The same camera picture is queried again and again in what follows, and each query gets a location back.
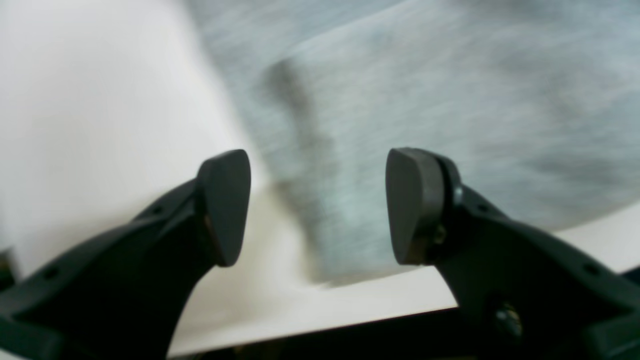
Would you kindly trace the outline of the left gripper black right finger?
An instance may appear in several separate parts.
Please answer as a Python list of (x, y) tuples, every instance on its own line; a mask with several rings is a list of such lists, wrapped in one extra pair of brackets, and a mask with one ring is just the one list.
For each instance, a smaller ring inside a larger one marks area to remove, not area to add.
[(639, 287), (548, 232), (510, 219), (438, 153), (389, 151), (385, 193), (401, 265), (432, 265), (478, 358), (637, 360)]

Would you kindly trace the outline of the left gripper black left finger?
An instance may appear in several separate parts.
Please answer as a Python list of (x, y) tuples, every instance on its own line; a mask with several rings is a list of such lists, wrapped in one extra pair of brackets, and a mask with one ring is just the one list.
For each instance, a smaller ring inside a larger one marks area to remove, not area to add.
[(247, 152), (220, 153), (130, 222), (1, 294), (1, 350), (30, 360), (164, 360), (194, 287), (242, 251)]

